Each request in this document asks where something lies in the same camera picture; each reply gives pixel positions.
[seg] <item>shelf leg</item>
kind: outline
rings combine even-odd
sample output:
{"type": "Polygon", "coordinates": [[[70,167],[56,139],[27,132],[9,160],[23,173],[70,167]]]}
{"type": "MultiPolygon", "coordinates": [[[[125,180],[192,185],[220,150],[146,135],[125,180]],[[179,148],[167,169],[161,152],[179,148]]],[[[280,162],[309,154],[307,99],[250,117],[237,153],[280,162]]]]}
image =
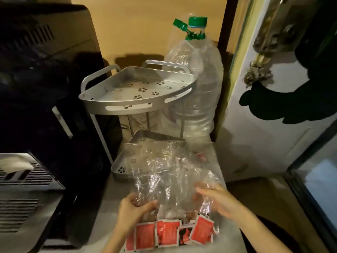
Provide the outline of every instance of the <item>shelf leg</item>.
{"type": "Polygon", "coordinates": [[[98,124],[98,122],[97,122],[97,120],[96,120],[96,117],[95,117],[94,114],[90,114],[90,117],[91,117],[91,119],[92,119],[92,122],[94,123],[94,126],[95,126],[96,131],[97,131],[97,133],[98,133],[98,135],[99,135],[99,138],[100,138],[100,140],[101,140],[101,142],[102,142],[102,145],[103,145],[103,148],[104,148],[104,150],[105,150],[105,152],[106,152],[106,154],[107,154],[107,157],[108,157],[110,163],[113,164],[114,161],[113,161],[113,159],[112,159],[112,157],[111,157],[110,151],[109,151],[109,149],[108,149],[108,147],[107,147],[107,143],[105,142],[105,139],[104,139],[104,137],[103,137],[103,134],[102,134],[102,131],[101,131],[100,127],[99,127],[99,124],[98,124]]]}
{"type": "Polygon", "coordinates": [[[150,117],[149,112],[146,112],[146,123],[148,125],[148,131],[150,131],[150,117]]]}
{"type": "Polygon", "coordinates": [[[131,136],[133,137],[133,128],[132,128],[132,123],[131,123],[131,121],[130,121],[129,115],[127,116],[127,119],[129,120],[130,132],[131,132],[131,136]]]}
{"type": "Polygon", "coordinates": [[[187,100],[184,100],[183,101],[183,111],[182,111],[182,116],[181,116],[181,125],[180,125],[180,138],[184,137],[186,104],[187,104],[187,100]]]}

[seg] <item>large plastic water bottle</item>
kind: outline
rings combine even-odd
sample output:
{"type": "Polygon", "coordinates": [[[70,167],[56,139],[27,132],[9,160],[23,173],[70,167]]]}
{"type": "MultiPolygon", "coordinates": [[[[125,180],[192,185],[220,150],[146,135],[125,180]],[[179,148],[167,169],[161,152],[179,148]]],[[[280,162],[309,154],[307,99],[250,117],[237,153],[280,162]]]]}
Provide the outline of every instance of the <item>large plastic water bottle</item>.
{"type": "MultiPolygon", "coordinates": [[[[209,135],[214,128],[213,119],[223,79],[220,52],[212,40],[206,38],[204,30],[207,17],[190,17],[189,28],[180,20],[175,20],[173,24],[188,35],[166,54],[164,60],[186,65],[192,74],[198,75],[197,87],[185,102],[163,109],[160,112],[160,123],[164,132],[176,135],[185,105],[184,137],[209,135]]],[[[168,66],[163,69],[183,72],[180,68],[168,66]]]]}

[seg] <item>black coffee machine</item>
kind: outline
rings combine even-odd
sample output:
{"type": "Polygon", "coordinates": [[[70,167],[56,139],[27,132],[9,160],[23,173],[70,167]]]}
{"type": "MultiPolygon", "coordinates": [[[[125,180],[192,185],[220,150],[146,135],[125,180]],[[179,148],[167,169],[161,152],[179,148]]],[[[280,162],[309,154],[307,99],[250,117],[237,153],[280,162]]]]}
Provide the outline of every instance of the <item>black coffee machine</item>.
{"type": "Polygon", "coordinates": [[[0,252],[80,248],[122,140],[118,117],[96,115],[103,146],[78,99],[104,67],[90,13],[6,3],[0,17],[0,252]]]}

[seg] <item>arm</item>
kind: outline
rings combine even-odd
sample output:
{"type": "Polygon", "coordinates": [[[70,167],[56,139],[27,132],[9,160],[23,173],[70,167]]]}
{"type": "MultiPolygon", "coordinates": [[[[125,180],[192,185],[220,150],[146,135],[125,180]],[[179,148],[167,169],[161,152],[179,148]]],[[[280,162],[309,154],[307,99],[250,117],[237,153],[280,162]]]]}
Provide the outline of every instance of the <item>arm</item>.
{"type": "Polygon", "coordinates": [[[221,185],[216,184],[215,189],[197,187],[196,191],[214,200],[213,209],[232,219],[257,253],[292,253],[248,208],[221,185]]]}
{"type": "Polygon", "coordinates": [[[131,193],[119,204],[118,218],[110,239],[106,243],[102,253],[119,253],[127,236],[141,221],[145,213],[154,210],[157,201],[149,202],[141,207],[135,207],[132,202],[135,194],[131,193]]]}

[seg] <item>shelf handle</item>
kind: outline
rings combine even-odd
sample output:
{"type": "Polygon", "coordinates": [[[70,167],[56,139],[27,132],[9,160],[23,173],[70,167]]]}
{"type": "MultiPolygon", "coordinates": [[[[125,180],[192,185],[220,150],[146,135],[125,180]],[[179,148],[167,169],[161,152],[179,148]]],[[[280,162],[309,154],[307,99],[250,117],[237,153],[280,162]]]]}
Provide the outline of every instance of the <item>shelf handle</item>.
{"type": "Polygon", "coordinates": [[[148,59],[143,62],[142,67],[147,67],[148,64],[180,67],[185,70],[185,73],[190,74],[188,67],[183,64],[179,64],[179,63],[148,59]]]}
{"type": "Polygon", "coordinates": [[[97,72],[94,72],[90,75],[88,75],[87,77],[85,77],[81,83],[81,93],[85,92],[85,88],[88,84],[88,82],[94,80],[95,78],[111,71],[112,69],[116,69],[117,72],[119,72],[121,70],[121,68],[119,67],[119,65],[109,65],[101,70],[98,70],[97,72]]]}

